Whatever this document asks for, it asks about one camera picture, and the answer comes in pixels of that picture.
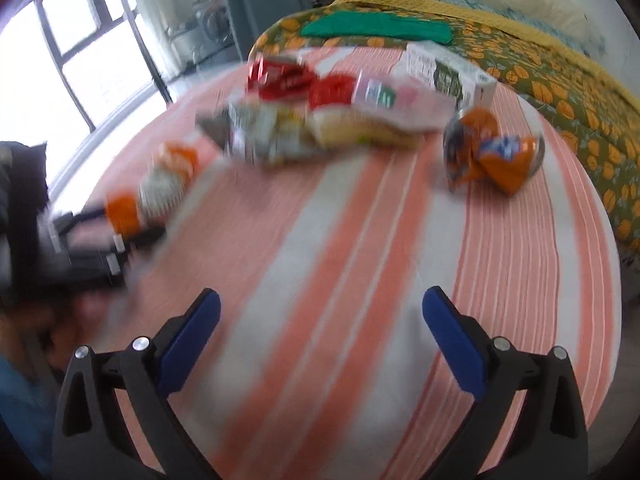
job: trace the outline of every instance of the table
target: table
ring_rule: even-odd
[[[402,54],[299,52],[321,73],[388,72]],[[194,142],[210,162],[94,346],[152,335],[203,287],[220,293],[222,321],[172,399],[220,475],[419,478],[472,402],[422,320],[431,285],[490,336],[525,351],[567,348],[590,424],[617,359],[620,276],[606,212],[559,134],[498,88],[500,129],[542,132],[547,146],[542,170],[510,199],[489,184],[451,194],[440,136],[419,153],[372,150],[264,173],[221,160],[192,133],[196,110],[221,105],[245,77],[238,68],[176,103],[94,193],[133,186],[163,140]],[[485,466],[504,451],[521,403]]]

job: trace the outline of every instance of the pink packet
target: pink packet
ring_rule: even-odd
[[[456,112],[454,97],[409,76],[360,73],[351,105],[408,132],[441,130]]]

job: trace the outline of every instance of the folded cloth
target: folded cloth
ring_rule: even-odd
[[[335,36],[381,36],[400,40],[449,44],[453,39],[446,22],[405,18],[389,12],[355,12],[342,10],[307,23],[300,36],[334,38]]]

